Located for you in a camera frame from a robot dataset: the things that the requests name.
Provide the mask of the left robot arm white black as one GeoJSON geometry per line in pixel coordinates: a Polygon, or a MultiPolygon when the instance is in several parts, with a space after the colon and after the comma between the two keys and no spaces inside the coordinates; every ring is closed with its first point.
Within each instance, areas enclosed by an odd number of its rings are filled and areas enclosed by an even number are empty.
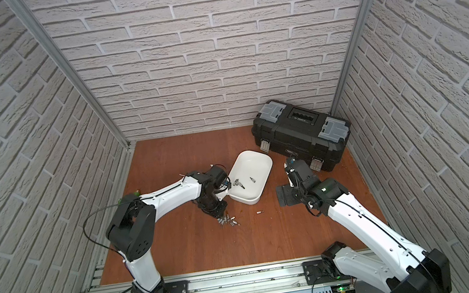
{"type": "Polygon", "coordinates": [[[187,202],[206,215],[221,219],[227,203],[219,194],[230,189],[228,174],[213,165],[208,172],[192,171],[180,181],[150,194],[124,196],[106,229],[106,238],[123,258],[140,293],[160,293],[163,277],[151,255],[156,223],[187,202]]]}

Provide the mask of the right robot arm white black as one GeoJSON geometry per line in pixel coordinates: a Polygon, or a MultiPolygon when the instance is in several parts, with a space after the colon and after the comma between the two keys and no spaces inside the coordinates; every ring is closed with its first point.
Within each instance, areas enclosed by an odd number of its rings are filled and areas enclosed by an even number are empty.
{"type": "Polygon", "coordinates": [[[322,253],[327,276],[359,279],[384,293],[451,293],[450,261],[443,252],[407,240],[334,178],[321,180],[305,161],[290,158],[284,166],[289,183],[277,187],[281,206],[302,204],[314,217],[327,216],[376,255],[335,242],[322,253]]]}

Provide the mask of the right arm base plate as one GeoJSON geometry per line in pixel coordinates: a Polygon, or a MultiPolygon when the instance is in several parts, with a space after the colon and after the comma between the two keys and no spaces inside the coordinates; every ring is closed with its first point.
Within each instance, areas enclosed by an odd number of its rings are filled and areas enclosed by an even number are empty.
{"type": "Polygon", "coordinates": [[[331,281],[337,282],[350,280],[350,278],[357,278],[360,276],[360,272],[356,269],[349,273],[340,272],[334,268],[329,269],[322,260],[309,260],[302,262],[302,269],[308,286],[331,281]]]}

